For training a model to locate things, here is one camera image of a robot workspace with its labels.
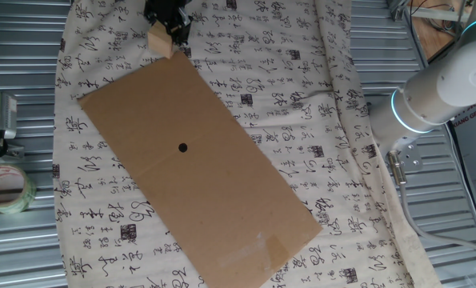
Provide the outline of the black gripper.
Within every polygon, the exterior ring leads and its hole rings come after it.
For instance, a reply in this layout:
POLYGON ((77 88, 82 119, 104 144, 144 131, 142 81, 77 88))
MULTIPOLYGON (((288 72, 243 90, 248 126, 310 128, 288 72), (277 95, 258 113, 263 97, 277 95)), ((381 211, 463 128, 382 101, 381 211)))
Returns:
POLYGON ((191 0, 146 0, 144 17, 149 24, 154 25, 157 20, 171 21, 169 35, 174 44, 188 43, 191 21, 193 18, 186 13, 186 5, 191 0))

